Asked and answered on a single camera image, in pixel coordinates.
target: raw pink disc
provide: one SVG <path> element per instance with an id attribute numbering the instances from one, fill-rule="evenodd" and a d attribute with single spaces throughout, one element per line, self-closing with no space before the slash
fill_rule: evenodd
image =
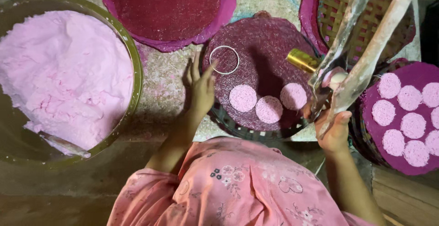
<path id="1" fill-rule="evenodd" d="M 281 102 L 289 110 L 301 109 L 307 99 L 305 90 L 298 83 L 289 83 L 282 88 Z"/>
<path id="2" fill-rule="evenodd" d="M 413 111 L 422 103 L 422 95 L 413 86 L 406 85 L 398 93 L 398 102 L 401 108 Z"/>
<path id="3" fill-rule="evenodd" d="M 439 156 L 439 131 L 431 131 L 425 138 L 425 146 L 431 155 Z"/>
<path id="4" fill-rule="evenodd" d="M 439 129 L 439 107 L 431 112 L 431 122 L 436 129 Z"/>
<path id="5" fill-rule="evenodd" d="M 271 95 L 262 97 L 256 104 L 256 115 L 268 124 L 278 122 L 283 110 L 281 102 Z"/>
<path id="6" fill-rule="evenodd" d="M 439 83 L 428 83 L 422 89 L 422 99 L 430 108 L 439 106 Z"/>
<path id="7" fill-rule="evenodd" d="M 230 91 L 229 100 L 234 109 L 247 112 L 256 105 L 256 91 L 248 85 L 240 84 Z"/>
<path id="8" fill-rule="evenodd" d="M 391 129 L 384 133 L 383 148 L 389 155 L 402 156 L 405 145 L 404 136 L 400 131 Z"/>
<path id="9" fill-rule="evenodd" d="M 423 142 L 412 140 L 407 143 L 404 158 L 413 167 L 424 167 L 428 163 L 430 154 Z"/>
<path id="10" fill-rule="evenodd" d="M 387 126 L 395 118 L 395 107 L 386 100 L 379 100 L 372 107 L 372 116 L 380 126 Z"/>
<path id="11" fill-rule="evenodd" d="M 401 90 L 401 81 L 394 73 L 385 73 L 381 76 L 378 84 L 378 93 L 382 98 L 391 99 L 398 95 Z"/>
<path id="12" fill-rule="evenodd" d="M 411 139 L 419 139 L 424 136 L 427 122 L 422 115 L 417 113 L 408 113 L 404 115 L 401 121 L 401 131 Z"/>

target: olive green bowl rim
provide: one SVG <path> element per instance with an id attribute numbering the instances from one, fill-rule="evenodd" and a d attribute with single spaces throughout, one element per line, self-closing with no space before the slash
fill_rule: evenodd
<path id="1" fill-rule="evenodd" d="M 30 1 L 33 0 L 8 0 L 3 4 L 0 4 L 0 19 L 2 17 L 2 14 L 6 13 L 9 9 L 17 6 L 18 4 L 25 4 Z M 80 7 L 91 10 L 94 13 L 102 16 L 107 20 L 107 23 L 104 22 L 106 25 L 112 25 L 115 28 L 116 35 L 126 46 L 131 61 L 133 63 L 134 76 L 133 76 L 132 98 L 129 102 L 129 106 L 125 111 L 124 116 L 117 124 L 117 126 L 113 129 L 113 131 L 105 139 L 99 142 L 95 147 L 89 150 L 89 152 L 91 153 L 91 157 L 88 159 L 82 158 L 80 156 L 72 156 L 71 158 L 65 158 L 58 161 L 40 162 L 36 160 L 27 160 L 27 159 L 15 157 L 10 154 L 8 155 L 7 153 L 0 153 L 1 161 L 7 161 L 13 164 L 19 164 L 19 165 L 22 164 L 26 166 L 36 165 L 36 166 L 52 169 L 52 168 L 65 167 L 80 161 L 86 161 L 92 159 L 94 156 L 98 155 L 102 150 L 110 146 L 118 138 L 122 130 L 125 127 L 127 127 L 127 125 L 129 124 L 132 115 L 134 114 L 134 112 L 137 109 L 137 106 L 139 105 L 140 97 L 142 93 L 142 87 L 143 87 L 143 68 L 142 68 L 142 63 L 140 61 L 139 52 L 137 51 L 136 48 L 136 44 L 134 43 L 133 38 L 131 38 L 131 36 L 129 35 L 128 31 L 108 11 L 102 9 L 101 7 L 99 7 L 98 5 L 92 2 L 89 2 L 87 0 L 56 0 L 56 1 L 65 2 L 69 4 L 71 3 L 78 4 L 80 5 Z"/>

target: gold cylinder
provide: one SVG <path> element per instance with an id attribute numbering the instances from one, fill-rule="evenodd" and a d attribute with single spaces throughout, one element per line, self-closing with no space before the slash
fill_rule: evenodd
<path id="1" fill-rule="evenodd" d="M 306 71 L 307 73 L 314 73 L 320 64 L 320 61 L 299 49 L 291 50 L 287 55 L 287 60 L 300 70 Z"/>

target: large bowl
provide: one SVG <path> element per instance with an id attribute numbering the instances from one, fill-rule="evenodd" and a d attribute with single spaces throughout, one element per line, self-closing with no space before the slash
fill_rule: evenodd
<path id="1" fill-rule="evenodd" d="M 133 94 L 128 109 L 114 130 L 89 150 L 93 158 L 117 139 L 139 104 L 143 69 L 136 45 L 126 29 L 107 11 L 86 0 L 10 0 L 0 5 L 0 37 L 7 35 L 7 31 L 11 30 L 14 24 L 24 22 L 26 17 L 41 15 L 46 11 L 63 10 L 93 16 L 109 26 L 125 44 L 133 62 Z M 0 161 L 58 168 L 86 160 L 79 156 L 63 155 L 36 133 L 23 128 L 27 121 L 28 118 L 19 109 L 12 107 L 10 97 L 3 94 L 0 86 Z"/>

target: pink floral shirt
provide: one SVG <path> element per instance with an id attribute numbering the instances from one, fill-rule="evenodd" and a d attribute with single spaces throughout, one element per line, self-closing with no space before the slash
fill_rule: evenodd
<path id="1" fill-rule="evenodd" d="M 274 148 L 234 138 L 194 143 L 179 175 L 141 169 L 108 225 L 369 226 L 341 212 L 309 170 Z"/>

